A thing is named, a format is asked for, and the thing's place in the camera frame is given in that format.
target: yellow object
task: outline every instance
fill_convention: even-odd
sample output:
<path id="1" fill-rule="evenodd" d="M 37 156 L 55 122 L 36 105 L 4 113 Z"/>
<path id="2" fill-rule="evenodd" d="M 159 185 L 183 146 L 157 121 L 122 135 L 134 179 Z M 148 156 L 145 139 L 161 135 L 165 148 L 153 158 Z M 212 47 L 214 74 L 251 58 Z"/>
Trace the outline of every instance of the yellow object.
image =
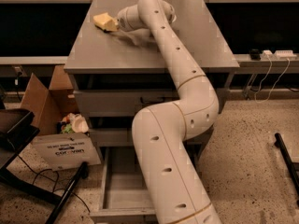
<path id="1" fill-rule="evenodd" d="M 103 13 L 93 16 L 94 24 L 107 32 L 117 32 L 119 30 L 118 22 L 115 18 L 109 16 L 109 14 Z"/>

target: drawer handle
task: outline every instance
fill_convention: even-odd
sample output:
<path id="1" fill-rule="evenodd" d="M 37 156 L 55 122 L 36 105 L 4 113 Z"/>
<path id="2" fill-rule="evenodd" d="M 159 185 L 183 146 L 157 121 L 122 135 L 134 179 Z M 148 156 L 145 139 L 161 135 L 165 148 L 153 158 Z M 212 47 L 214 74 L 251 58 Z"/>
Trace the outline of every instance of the drawer handle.
<path id="1" fill-rule="evenodd" d="M 163 103 L 165 101 L 165 97 L 157 97 L 156 100 L 146 100 L 143 97 L 140 97 L 140 102 L 143 105 L 148 105 L 148 104 L 159 104 Z"/>

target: speckled floor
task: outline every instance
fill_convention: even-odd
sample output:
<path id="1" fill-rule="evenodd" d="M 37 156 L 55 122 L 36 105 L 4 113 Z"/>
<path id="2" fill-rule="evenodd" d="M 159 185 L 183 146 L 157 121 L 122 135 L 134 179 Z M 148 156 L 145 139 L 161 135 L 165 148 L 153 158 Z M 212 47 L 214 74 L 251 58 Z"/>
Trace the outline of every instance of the speckled floor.
<path id="1" fill-rule="evenodd" d="M 297 193 L 279 149 L 275 133 L 281 133 L 294 161 L 299 161 L 299 100 L 228 101 L 215 123 L 215 131 L 199 161 L 206 190 L 223 223 L 299 223 Z M 48 165 L 28 146 L 21 156 L 36 171 Z M 76 194 L 92 211 L 99 208 L 102 165 L 90 168 Z M 16 159 L 9 170 L 28 182 L 35 175 Z M 60 172 L 61 180 L 73 171 Z M 45 173 L 55 178 L 51 172 Z M 36 184 L 52 189 L 39 177 Z M 0 223 L 44 223 L 52 205 L 0 184 Z M 93 223 L 77 197 L 67 202 L 57 223 Z"/>

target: cardboard box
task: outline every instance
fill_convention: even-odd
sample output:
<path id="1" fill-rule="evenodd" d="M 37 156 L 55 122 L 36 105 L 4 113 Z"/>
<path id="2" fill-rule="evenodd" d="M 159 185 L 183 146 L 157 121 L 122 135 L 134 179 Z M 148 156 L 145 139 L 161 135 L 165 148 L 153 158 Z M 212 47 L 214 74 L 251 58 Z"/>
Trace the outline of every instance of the cardboard box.
<path id="1" fill-rule="evenodd" d="M 74 89 L 69 75 L 64 71 L 64 65 L 56 65 L 49 91 L 63 116 L 78 113 L 78 106 L 74 96 Z"/>
<path id="2" fill-rule="evenodd" d="M 35 114 L 32 125 L 39 128 L 40 133 L 38 135 L 57 133 L 57 122 L 61 121 L 63 117 L 48 89 L 34 74 L 31 75 L 21 100 L 21 108 L 30 110 Z"/>
<path id="3" fill-rule="evenodd" d="M 100 164 L 92 140 L 84 133 L 62 133 L 35 137 L 33 147 L 53 171 Z"/>

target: white robotic arm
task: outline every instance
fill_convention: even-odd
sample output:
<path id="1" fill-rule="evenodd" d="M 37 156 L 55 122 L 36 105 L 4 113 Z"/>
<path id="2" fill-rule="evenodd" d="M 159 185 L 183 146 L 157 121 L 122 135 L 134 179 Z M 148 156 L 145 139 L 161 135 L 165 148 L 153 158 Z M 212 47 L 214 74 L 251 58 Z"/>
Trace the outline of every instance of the white robotic arm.
<path id="1" fill-rule="evenodd" d="M 174 18 L 175 10 L 162 0 L 139 0 L 118 15 L 123 31 L 150 29 L 180 98 L 136 114 L 135 151 L 160 224 L 221 223 L 182 143 L 213 125 L 218 98 L 170 27 Z"/>

